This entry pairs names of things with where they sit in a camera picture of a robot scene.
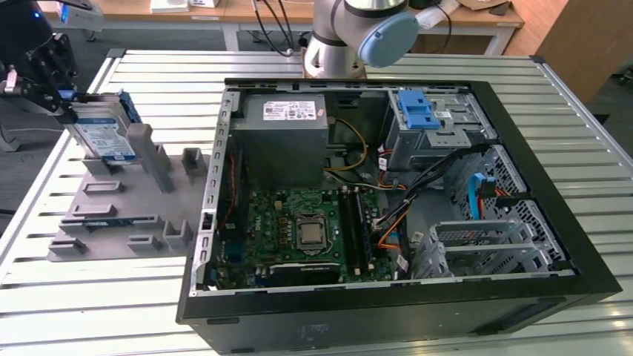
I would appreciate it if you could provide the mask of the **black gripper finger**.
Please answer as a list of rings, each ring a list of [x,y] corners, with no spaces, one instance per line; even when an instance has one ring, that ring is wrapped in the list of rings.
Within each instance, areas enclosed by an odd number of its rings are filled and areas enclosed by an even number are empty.
[[[75,77],[77,67],[71,40],[64,33],[53,33],[48,42],[31,52],[37,77],[28,79],[39,88],[47,90],[59,104],[53,116],[61,125],[73,125],[77,121],[72,102],[77,93]]]
[[[1,101],[28,113],[57,114],[59,104],[52,95],[24,79],[13,68],[1,69]]]

